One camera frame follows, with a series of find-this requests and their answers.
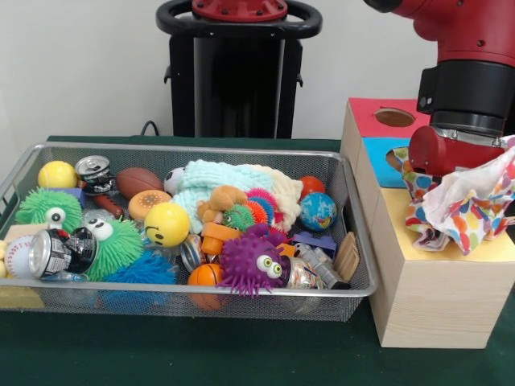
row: toy football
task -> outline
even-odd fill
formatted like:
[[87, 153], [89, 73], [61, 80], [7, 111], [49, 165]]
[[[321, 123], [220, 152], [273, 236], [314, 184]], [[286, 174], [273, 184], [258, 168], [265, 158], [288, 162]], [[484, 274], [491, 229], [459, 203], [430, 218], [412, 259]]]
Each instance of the toy football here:
[[158, 203], [145, 217], [145, 232], [149, 239], [166, 248], [175, 247], [186, 239], [190, 219], [176, 203]]
[[140, 191], [162, 191], [163, 183], [157, 175], [142, 167], [130, 167], [116, 176], [118, 190], [126, 199], [132, 199]]
[[76, 187], [77, 175], [69, 163], [52, 161], [41, 168], [38, 174], [40, 187]]

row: baseball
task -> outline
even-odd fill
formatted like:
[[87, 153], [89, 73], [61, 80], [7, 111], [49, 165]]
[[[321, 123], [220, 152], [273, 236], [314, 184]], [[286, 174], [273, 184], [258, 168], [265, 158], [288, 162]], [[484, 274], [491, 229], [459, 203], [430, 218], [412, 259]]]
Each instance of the baseball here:
[[7, 272], [18, 279], [33, 279], [29, 270], [29, 249], [33, 236], [22, 236], [9, 244], [5, 265]]

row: yellow tennis ball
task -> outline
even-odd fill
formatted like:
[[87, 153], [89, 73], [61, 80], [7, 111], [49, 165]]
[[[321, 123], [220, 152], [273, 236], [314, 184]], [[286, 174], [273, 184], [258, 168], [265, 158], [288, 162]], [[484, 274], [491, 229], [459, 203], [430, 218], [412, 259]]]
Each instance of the yellow tennis ball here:
[[176, 203], [158, 203], [145, 217], [145, 232], [149, 239], [163, 247], [181, 244], [190, 231], [190, 219]]
[[41, 168], [38, 174], [40, 187], [71, 188], [77, 186], [75, 169], [69, 163], [52, 161]]

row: blue globe ball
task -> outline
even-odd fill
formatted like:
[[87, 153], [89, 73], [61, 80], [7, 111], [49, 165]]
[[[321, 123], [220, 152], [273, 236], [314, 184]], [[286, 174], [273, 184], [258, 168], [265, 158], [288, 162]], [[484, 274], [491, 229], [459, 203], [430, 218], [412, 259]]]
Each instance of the blue globe ball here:
[[311, 193], [300, 202], [300, 220], [303, 225], [315, 232], [329, 228], [336, 218], [336, 204], [324, 193]]

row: green fuzzy ball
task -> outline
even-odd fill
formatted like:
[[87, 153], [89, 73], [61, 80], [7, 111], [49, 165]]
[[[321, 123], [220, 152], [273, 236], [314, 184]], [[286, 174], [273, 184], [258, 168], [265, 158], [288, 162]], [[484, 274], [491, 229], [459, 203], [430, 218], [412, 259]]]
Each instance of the green fuzzy ball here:
[[72, 232], [80, 227], [82, 210], [79, 200], [64, 191], [48, 191], [38, 188], [30, 191], [22, 201], [16, 212], [16, 222], [19, 224], [42, 224], [47, 222], [47, 211], [53, 207], [60, 207], [66, 213], [62, 223], [63, 230]]
[[238, 231], [245, 232], [247, 228], [254, 225], [254, 217], [250, 207], [246, 205], [235, 204], [234, 208], [230, 211], [224, 212], [222, 225], [228, 228], [234, 228]]
[[97, 258], [87, 272], [91, 281], [102, 281], [120, 268], [128, 267], [143, 254], [143, 241], [133, 221], [115, 220], [110, 224], [113, 234], [99, 241]]

